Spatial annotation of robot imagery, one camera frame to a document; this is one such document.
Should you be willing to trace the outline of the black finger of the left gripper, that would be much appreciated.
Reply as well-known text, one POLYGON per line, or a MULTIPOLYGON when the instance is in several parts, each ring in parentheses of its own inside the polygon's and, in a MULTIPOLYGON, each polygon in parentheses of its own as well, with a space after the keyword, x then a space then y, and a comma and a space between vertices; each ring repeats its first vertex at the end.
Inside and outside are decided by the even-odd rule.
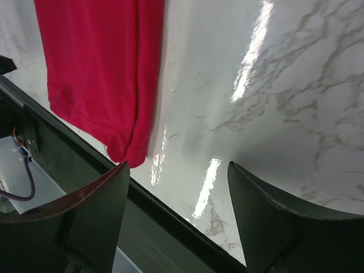
POLYGON ((14 70, 16 70, 16 65, 13 60, 5 56, 0 56, 0 74, 5 75, 14 70))

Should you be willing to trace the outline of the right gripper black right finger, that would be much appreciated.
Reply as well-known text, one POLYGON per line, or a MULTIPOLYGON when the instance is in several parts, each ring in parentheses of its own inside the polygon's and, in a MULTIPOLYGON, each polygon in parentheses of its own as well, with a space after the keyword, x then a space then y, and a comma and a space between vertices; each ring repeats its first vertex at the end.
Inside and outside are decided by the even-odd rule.
POLYGON ((298 198, 230 162, 248 272, 363 272, 363 216, 298 198))

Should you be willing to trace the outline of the red t shirt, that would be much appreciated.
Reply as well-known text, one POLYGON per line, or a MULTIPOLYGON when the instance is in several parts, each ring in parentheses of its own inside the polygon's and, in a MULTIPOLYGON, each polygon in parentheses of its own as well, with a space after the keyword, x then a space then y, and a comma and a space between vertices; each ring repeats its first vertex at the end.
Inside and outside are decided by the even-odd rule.
POLYGON ((147 155, 162 49, 163 1, 36 1, 48 99, 114 162, 147 155))

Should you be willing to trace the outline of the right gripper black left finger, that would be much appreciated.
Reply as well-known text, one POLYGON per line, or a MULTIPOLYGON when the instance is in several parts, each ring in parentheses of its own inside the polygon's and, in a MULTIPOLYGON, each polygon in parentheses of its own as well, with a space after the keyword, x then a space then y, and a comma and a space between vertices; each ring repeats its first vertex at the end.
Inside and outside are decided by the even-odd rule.
POLYGON ((111 272, 129 182, 123 163, 24 214, 1 214, 1 272, 111 272))

